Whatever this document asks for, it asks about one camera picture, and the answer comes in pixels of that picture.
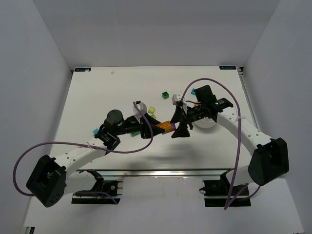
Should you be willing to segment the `orange long lego brick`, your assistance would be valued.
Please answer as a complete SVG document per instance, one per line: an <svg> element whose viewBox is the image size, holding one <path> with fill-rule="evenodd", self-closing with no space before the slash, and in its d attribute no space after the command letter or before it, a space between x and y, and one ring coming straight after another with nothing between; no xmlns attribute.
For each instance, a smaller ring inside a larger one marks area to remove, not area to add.
<svg viewBox="0 0 312 234"><path fill-rule="evenodd" d="M170 132L172 129L170 121L165 121L165 122L159 123L156 126L164 130L163 134Z"/></svg>

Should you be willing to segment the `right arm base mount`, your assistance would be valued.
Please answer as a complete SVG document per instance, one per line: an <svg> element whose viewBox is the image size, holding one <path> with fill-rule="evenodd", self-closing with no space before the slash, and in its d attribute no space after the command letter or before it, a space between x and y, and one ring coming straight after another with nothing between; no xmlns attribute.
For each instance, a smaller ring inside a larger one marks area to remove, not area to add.
<svg viewBox="0 0 312 234"><path fill-rule="evenodd" d="M220 179L217 180L204 180L203 187L199 189L199 192L204 195L205 207L224 207L230 182L226 178L226 173L231 169L220 175ZM250 207L251 201L249 198L249 189L246 187L240 195L230 204L230 207Z"/></svg>

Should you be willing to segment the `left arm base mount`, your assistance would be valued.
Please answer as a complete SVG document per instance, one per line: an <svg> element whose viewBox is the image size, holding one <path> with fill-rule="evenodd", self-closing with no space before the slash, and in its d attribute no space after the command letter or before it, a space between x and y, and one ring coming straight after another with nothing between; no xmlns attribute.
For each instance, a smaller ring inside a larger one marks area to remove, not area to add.
<svg viewBox="0 0 312 234"><path fill-rule="evenodd" d="M123 181L117 178L105 178L99 172L90 169L79 171L80 187L73 193L72 204L117 205L123 192Z"/></svg>

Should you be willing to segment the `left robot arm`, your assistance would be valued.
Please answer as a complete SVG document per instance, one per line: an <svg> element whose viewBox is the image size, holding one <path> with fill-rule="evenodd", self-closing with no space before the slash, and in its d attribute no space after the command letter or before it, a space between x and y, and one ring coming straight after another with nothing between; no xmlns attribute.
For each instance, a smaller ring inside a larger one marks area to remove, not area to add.
<svg viewBox="0 0 312 234"><path fill-rule="evenodd" d="M161 123L147 113L124 118L119 110L111 110L98 132L86 147L77 147L60 156L42 156L26 183L26 187L45 206L55 205L66 194L110 196L110 185L104 184L101 174L93 169L78 170L93 160L103 157L119 144L119 135L140 132L149 139L165 130Z"/></svg>

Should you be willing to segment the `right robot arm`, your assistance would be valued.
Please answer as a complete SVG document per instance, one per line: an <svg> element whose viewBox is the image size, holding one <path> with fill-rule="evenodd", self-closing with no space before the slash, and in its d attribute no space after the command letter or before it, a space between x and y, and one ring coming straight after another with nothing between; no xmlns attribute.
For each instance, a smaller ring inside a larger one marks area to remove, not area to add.
<svg viewBox="0 0 312 234"><path fill-rule="evenodd" d="M238 110L226 98L217 99L209 85L195 89L199 104L189 107L180 95L173 95L175 113L171 123L178 123L172 138L189 137L192 123L204 118L212 119L226 128L251 155L249 165L230 170L222 178L233 186L256 183L264 186L289 171L288 147L282 138L274 139L241 119Z"/></svg>

